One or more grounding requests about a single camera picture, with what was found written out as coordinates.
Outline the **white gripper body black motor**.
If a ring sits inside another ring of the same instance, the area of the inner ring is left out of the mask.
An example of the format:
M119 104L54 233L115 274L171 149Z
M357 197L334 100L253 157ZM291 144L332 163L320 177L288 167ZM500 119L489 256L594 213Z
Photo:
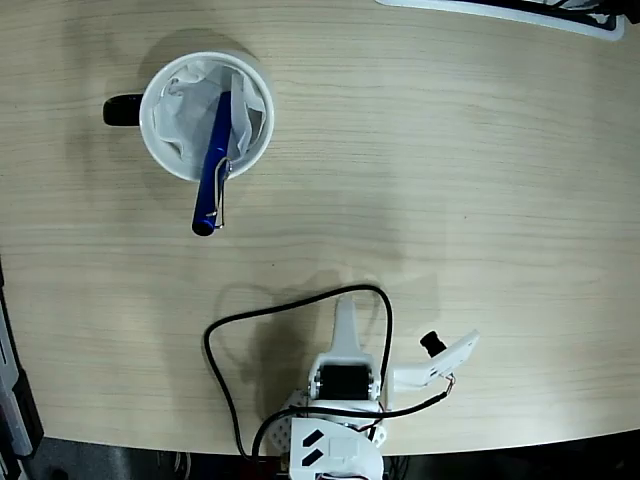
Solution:
M384 370L369 354L318 355L308 375L308 395L313 401L377 401Z

